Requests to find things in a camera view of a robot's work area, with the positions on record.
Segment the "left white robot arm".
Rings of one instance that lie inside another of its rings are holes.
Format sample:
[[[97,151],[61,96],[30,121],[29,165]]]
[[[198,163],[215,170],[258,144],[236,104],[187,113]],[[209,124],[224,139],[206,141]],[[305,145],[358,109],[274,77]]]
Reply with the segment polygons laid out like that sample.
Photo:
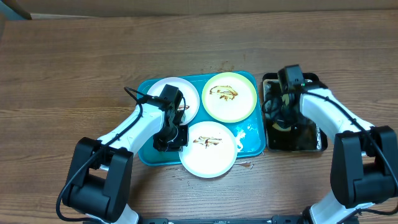
[[[139,223],[128,204],[133,157],[148,139],[160,152],[187,145],[188,127],[181,102],[139,102],[110,133],[75,146],[67,180],[55,210],[65,222]]]

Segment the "yellow sponge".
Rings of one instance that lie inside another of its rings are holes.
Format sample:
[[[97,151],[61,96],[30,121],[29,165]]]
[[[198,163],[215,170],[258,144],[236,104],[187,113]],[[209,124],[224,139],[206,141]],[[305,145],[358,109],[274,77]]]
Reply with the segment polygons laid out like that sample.
[[[278,123],[274,123],[272,127],[278,131],[282,132],[289,132],[291,130],[291,127],[289,126],[288,128],[282,128]]]

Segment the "white plate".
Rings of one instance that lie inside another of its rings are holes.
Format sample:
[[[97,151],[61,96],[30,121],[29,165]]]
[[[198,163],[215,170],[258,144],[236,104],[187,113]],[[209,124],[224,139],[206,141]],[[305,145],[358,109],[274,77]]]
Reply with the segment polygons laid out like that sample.
[[[185,103],[181,101],[178,110],[182,111],[183,106],[185,105],[185,119],[183,124],[188,124],[197,115],[200,107],[200,99],[197,89],[193,86],[193,84],[185,79],[169,77],[154,83],[149,88],[147,94],[152,96],[160,96],[161,91],[166,85],[175,86],[182,92],[183,97],[185,98]]]
[[[201,178],[215,178],[232,168],[238,147],[232,132],[214,121],[202,121],[189,127],[188,144],[179,153],[184,168]]]

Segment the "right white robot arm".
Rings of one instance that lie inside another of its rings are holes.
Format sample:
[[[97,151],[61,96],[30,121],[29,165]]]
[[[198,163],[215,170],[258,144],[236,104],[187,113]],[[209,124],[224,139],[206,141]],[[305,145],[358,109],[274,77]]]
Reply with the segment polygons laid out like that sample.
[[[362,213],[397,213],[396,208],[373,209],[397,197],[397,135],[392,128],[362,120],[320,84],[271,87],[264,105],[266,118],[281,128],[309,119],[334,142],[331,190],[307,207],[296,223],[358,223]]]

